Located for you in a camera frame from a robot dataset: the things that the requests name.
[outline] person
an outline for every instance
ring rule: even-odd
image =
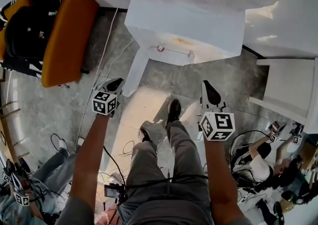
[[[33,176],[21,182],[26,188],[24,194],[29,196],[29,206],[16,202],[11,181],[10,196],[5,196],[0,203],[0,221],[10,225],[54,224],[51,216],[55,211],[56,200],[72,177],[74,161],[83,141],[79,139],[76,152],[70,155],[66,142],[59,140],[58,152]]]
[[[278,187],[279,184],[282,184],[283,186],[292,182],[293,177],[288,176],[287,174],[291,174],[290,170],[294,171],[294,168],[290,168],[291,160],[289,158],[282,158],[282,155],[287,149],[287,146],[292,142],[293,136],[288,138],[277,148],[274,165],[268,164],[265,161],[266,157],[272,151],[268,136],[265,136],[252,144],[240,145],[236,148],[235,145],[241,143],[245,138],[245,135],[241,135],[234,143],[233,152],[231,153],[231,155],[234,156],[231,160],[231,169],[233,173],[240,175],[253,184],[271,180],[272,186]],[[282,179],[287,177],[287,181],[282,182]]]
[[[238,191],[228,169],[222,142],[206,141],[209,180],[203,177],[199,153],[179,121],[181,105],[168,108],[166,131],[175,155],[172,182],[157,165],[156,145],[141,128],[142,141],[132,151],[126,182],[127,200],[117,207],[122,224],[251,225],[237,205]],[[94,223],[97,175],[109,116],[98,114],[79,150],[70,197],[57,225]]]

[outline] black shoe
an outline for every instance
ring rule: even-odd
[[[168,119],[165,127],[170,123],[179,120],[181,114],[181,104],[178,99],[173,99],[168,105]]]
[[[144,141],[152,142],[150,140],[149,133],[145,128],[140,128],[138,130],[138,138],[141,142],[144,142]]]

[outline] orange cushion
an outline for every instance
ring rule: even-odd
[[[95,0],[63,0],[45,50],[42,85],[56,86],[80,78],[86,45],[98,10]]]
[[[31,6],[31,0],[17,0],[13,5],[4,11],[5,17],[10,20],[12,16],[20,9],[22,6]],[[5,43],[4,43],[4,30],[0,31],[0,60],[4,60]]]

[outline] wall baseboard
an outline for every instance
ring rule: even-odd
[[[242,48],[248,52],[250,52],[251,54],[257,56],[259,59],[266,59],[265,57],[263,57],[261,54],[257,53],[256,51],[254,51],[253,49],[247,47],[246,45],[242,45]]]
[[[109,12],[115,12],[117,8],[113,8],[113,7],[99,7],[99,11],[109,11]],[[123,12],[123,13],[127,13],[127,9],[126,8],[118,8],[118,12]]]
[[[113,8],[113,7],[99,7],[99,11],[101,12],[115,12],[117,8]],[[123,12],[123,13],[127,13],[127,9],[126,8],[118,8],[118,12]],[[242,48],[248,52],[250,52],[251,54],[257,56],[260,59],[266,59],[265,57],[263,57],[261,54],[257,53],[256,51],[254,51],[253,49],[243,45]]]

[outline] knee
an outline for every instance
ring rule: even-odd
[[[144,152],[154,152],[154,146],[151,142],[140,142],[136,144],[133,148],[133,152],[139,152],[139,153],[144,153]]]
[[[197,152],[197,146],[192,140],[182,140],[179,142],[179,145],[176,146],[176,149],[181,149],[182,152]]]

